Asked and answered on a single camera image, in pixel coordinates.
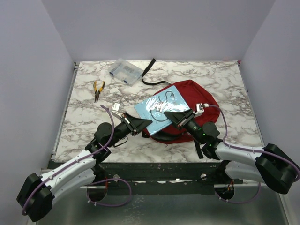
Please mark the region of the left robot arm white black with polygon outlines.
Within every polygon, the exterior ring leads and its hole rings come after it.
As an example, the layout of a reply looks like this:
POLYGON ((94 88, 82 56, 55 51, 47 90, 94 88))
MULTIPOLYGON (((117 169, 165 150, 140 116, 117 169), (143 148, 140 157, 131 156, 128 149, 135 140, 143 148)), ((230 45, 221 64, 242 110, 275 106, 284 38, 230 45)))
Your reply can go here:
POLYGON ((128 134, 142 132, 152 123, 152 120, 136 118, 126 112, 121 115, 120 121, 117 126, 113 121, 101 123, 85 149, 61 166, 42 175, 30 174, 16 198, 22 214, 33 222, 39 221, 67 192, 91 183, 101 184, 104 174, 99 163, 110 155, 109 147, 128 134))

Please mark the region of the red backpack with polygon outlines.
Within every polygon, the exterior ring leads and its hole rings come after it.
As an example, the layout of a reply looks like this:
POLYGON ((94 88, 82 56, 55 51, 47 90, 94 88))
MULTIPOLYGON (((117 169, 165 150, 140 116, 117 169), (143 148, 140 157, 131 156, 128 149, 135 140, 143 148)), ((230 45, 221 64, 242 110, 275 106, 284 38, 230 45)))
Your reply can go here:
POLYGON ((143 130, 143 138, 151 138, 159 143, 175 144, 194 141, 199 158, 205 155, 218 160, 217 146, 222 142, 218 138, 220 132, 215 123, 220 112, 213 96, 203 87, 192 80, 185 80, 170 84, 175 87, 188 105, 188 109, 175 112, 167 110, 164 115, 171 125, 151 135, 143 130))

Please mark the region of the light blue notebook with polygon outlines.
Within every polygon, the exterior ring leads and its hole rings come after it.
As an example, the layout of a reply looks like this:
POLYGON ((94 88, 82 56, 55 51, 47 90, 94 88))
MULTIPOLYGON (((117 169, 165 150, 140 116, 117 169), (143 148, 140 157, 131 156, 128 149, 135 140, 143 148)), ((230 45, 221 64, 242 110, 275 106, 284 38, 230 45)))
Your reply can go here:
POLYGON ((152 121, 146 127, 150 135, 154 135, 171 125, 171 121, 164 115, 165 111, 183 112, 190 109, 175 86, 171 86, 136 104, 134 108, 141 119, 152 121))

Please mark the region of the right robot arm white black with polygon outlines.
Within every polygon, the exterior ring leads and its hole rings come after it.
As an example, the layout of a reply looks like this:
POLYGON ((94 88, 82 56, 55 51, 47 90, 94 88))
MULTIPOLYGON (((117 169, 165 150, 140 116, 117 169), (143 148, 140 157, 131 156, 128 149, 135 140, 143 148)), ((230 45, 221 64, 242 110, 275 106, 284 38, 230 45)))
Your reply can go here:
POLYGON ((277 193, 287 194, 292 184, 300 179, 300 168, 274 144, 251 148, 227 143, 218 138, 220 132, 214 122, 199 125, 191 109, 166 111, 164 115, 175 128, 185 129, 202 144, 201 150, 206 157, 228 162, 215 173, 217 181, 222 184, 231 179, 252 180, 266 184, 277 193))

